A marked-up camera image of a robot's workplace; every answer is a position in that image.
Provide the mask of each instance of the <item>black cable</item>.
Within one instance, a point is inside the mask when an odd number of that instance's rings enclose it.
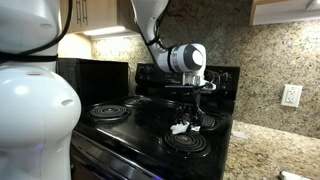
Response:
[[[56,61],[58,55],[53,56],[27,56],[21,54],[11,54],[0,52],[0,64],[8,61],[22,61],[22,62],[50,62]]]
[[[157,19],[156,21],[156,26],[155,26],[155,36],[156,37],[159,37],[158,38],[158,44],[161,48],[163,49],[168,49],[167,47],[165,47],[162,42],[161,42],[161,39],[160,39],[160,35],[159,35],[159,29],[160,29],[160,25],[163,21],[163,18],[164,18],[164,15],[167,13],[168,9],[169,9],[169,4],[171,3],[171,0],[168,1],[168,4],[166,6],[166,8],[163,10],[163,12],[160,14],[159,18]]]
[[[156,36],[154,37],[151,41],[145,43],[147,46],[152,46],[154,43],[158,42],[159,43],[160,37]]]
[[[174,73],[175,71],[174,71],[174,69],[172,68],[172,66],[171,66],[171,52],[172,52],[172,49],[174,48],[174,46],[171,46],[171,47],[169,47],[168,48],[168,57],[167,57],[167,63],[168,63],[168,66],[169,66],[169,70],[172,72],[172,73]]]
[[[72,16],[72,0],[69,0],[68,15],[67,15],[66,24],[65,24],[65,27],[64,27],[63,31],[59,35],[59,37],[57,37],[56,39],[50,41],[49,43],[47,43],[47,44],[45,44],[43,46],[40,46],[40,47],[37,47],[37,48],[34,48],[34,49],[30,49],[30,50],[21,52],[19,54],[20,55],[33,54],[33,53],[48,49],[48,48],[54,46],[55,44],[57,44],[67,34],[67,31],[68,31],[69,26],[70,26],[71,16]]]

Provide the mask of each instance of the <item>white object on stove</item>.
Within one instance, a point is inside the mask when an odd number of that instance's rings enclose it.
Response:
[[[189,126],[189,122],[186,122],[186,124],[176,124],[171,126],[171,130],[172,130],[172,134],[179,134],[179,133],[184,133],[186,132],[188,126]]]
[[[199,131],[201,126],[193,126],[191,127],[192,131]]]
[[[286,171],[280,171],[281,180],[310,180],[308,178],[299,176],[297,174],[289,173]]]

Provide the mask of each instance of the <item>granite countertop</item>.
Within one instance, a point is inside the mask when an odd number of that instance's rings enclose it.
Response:
[[[277,180],[281,170],[319,180],[320,139],[234,121],[224,179]]]

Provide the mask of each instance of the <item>coil burner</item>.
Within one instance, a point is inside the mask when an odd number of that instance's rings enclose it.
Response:
[[[126,99],[124,101],[124,105],[129,107],[141,107],[143,104],[146,104],[150,101],[151,101],[150,98],[136,96],[130,99]]]
[[[184,157],[201,157],[210,152],[210,144],[198,133],[186,132],[173,135],[171,132],[164,136],[164,144],[169,153]]]
[[[202,120],[202,127],[210,128],[216,124],[216,120],[209,115],[206,115]]]
[[[105,105],[93,108],[90,115],[95,121],[116,121],[129,116],[131,111],[124,106]]]

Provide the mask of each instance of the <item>white cabinet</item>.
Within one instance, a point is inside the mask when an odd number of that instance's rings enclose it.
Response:
[[[317,1],[253,0],[250,25],[320,19],[320,6],[312,3]]]
[[[65,24],[68,0],[60,0],[62,24]],[[130,0],[73,0],[72,18],[68,33],[124,26],[136,31]]]

